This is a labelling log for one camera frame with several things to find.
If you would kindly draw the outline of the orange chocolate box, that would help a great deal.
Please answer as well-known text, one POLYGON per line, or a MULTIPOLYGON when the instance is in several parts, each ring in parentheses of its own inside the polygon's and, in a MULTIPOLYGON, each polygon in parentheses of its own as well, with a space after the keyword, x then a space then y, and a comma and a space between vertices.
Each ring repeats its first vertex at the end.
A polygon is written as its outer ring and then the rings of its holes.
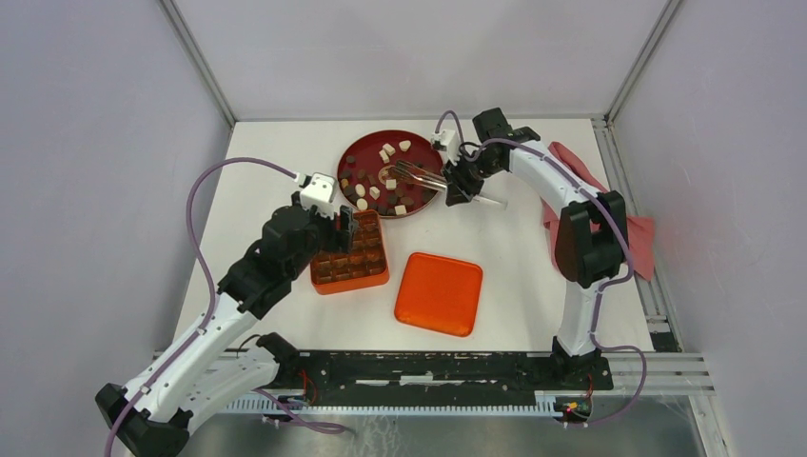
POLYGON ((388 282, 390 272, 381 218, 376 211, 354 214, 359 224, 349 254, 321 252, 310 265, 310 281, 321 295, 372 288, 388 282))

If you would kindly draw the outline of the metal tongs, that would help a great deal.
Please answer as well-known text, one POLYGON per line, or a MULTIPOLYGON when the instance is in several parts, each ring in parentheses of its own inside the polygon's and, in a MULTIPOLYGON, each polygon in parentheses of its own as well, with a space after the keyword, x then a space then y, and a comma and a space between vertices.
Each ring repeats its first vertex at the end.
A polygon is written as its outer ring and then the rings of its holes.
POLYGON ((421 186, 426 189, 442 192, 448 206, 464 203, 480 203, 499 209, 506 209, 508 203, 504 200, 497 200, 480 193, 471 197, 464 197, 458 190, 451 192, 445 178, 437 173, 427 171, 415 166, 413 163, 401 160, 387 169, 387 174, 406 184, 421 186))

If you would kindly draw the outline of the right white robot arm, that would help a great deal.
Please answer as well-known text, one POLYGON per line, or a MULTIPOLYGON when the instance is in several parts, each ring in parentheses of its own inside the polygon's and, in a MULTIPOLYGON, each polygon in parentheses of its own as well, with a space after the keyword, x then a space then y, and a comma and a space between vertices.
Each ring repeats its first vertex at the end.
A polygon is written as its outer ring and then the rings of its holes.
POLYGON ((556 265, 566 281, 561 326, 553 339, 552 381, 562 388, 582 382, 603 351, 596 332, 605 291, 633 273, 626 207, 614 190, 586 183, 554 156, 530 127, 513 128, 499 108, 473 118, 477 142, 467 142, 461 126, 438 124, 434 149, 445 153, 442 175, 448 206, 469 203, 485 180, 507 171, 527 184, 556 214, 556 265))

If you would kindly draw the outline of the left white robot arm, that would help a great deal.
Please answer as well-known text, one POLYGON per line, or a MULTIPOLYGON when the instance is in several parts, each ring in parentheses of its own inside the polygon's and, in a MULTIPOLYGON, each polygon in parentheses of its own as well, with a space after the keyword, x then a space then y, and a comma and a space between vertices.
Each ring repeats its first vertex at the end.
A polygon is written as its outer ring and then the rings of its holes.
POLYGON ((257 387, 289 387, 299 363, 279 348, 258 347, 213 373, 209 367, 290 292, 322 251, 347 253, 358 223, 347 206, 308 203, 294 193, 276 209, 262 234, 213 290, 211 308, 151 365, 124 385, 107 384, 95 401, 120 441, 135 456, 176 456, 211 416, 257 387))

